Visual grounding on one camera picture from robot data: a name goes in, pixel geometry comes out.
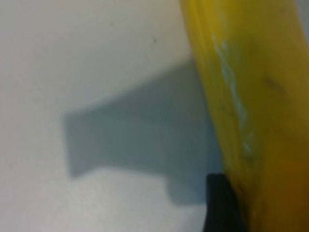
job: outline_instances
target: white background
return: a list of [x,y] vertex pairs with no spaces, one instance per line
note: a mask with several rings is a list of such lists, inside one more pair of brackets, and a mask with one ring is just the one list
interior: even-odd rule
[[0,231],[201,231],[206,118],[178,0],[0,1]]

